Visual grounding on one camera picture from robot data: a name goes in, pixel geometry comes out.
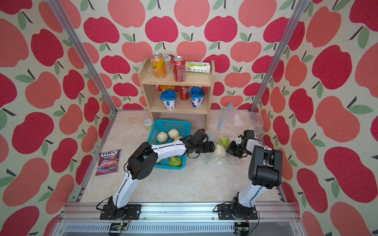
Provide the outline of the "clear zip-top bag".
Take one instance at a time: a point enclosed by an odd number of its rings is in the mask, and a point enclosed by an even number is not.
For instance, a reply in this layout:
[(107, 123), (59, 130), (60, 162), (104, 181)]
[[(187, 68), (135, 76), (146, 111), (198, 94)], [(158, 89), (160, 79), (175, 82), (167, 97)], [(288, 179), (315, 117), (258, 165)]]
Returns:
[(235, 158), (227, 153), (227, 148), (231, 144), (231, 138), (227, 133), (220, 131), (207, 131), (209, 140), (214, 144), (215, 150), (207, 156), (207, 164), (226, 163), (235, 165)]
[(262, 114), (249, 110), (237, 110), (231, 102), (220, 115), (217, 131), (239, 135), (245, 130), (253, 130), (255, 134), (260, 135), (263, 133), (263, 125)]

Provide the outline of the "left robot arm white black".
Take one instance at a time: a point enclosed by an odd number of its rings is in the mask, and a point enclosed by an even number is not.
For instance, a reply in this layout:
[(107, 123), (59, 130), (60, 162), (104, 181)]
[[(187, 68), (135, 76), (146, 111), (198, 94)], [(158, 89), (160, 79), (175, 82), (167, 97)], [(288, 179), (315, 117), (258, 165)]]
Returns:
[(116, 193), (106, 199), (107, 203), (103, 208), (96, 206), (101, 212), (99, 219), (120, 220), (125, 216), (130, 218), (127, 206), (131, 195), (139, 182), (151, 174), (155, 164), (160, 160), (190, 153), (212, 153), (215, 149), (214, 142), (209, 140), (204, 129), (169, 144), (151, 145), (143, 142), (126, 162), (126, 175)]

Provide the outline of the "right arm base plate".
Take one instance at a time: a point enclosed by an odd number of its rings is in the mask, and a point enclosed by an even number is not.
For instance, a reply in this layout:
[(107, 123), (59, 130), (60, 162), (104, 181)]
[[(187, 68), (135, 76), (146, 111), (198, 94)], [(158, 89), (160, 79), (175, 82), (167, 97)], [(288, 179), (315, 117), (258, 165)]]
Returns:
[(219, 220), (258, 220), (256, 208), (245, 207), (241, 204), (232, 204), (231, 202), (224, 202), (217, 204), (213, 212), (218, 214)]

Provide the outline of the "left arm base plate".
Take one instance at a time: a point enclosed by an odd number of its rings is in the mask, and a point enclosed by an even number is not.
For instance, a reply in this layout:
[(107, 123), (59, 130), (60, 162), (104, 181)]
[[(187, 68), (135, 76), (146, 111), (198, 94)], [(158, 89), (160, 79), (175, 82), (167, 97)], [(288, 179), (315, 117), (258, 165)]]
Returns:
[(101, 220), (138, 220), (142, 205), (128, 204), (121, 208), (116, 208), (113, 203), (105, 204), (102, 208), (96, 207), (101, 212)]

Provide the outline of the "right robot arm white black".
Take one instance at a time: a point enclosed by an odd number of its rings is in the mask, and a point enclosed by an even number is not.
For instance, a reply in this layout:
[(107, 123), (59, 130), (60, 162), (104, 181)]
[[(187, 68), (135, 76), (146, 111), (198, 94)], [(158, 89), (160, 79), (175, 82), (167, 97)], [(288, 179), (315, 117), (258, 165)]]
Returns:
[(248, 169), (250, 182), (233, 197), (231, 216), (238, 220), (256, 219), (256, 201), (263, 193), (279, 187), (282, 182), (283, 153), (255, 139), (253, 130), (245, 130), (236, 141), (230, 143), (226, 152), (240, 159), (251, 156)]

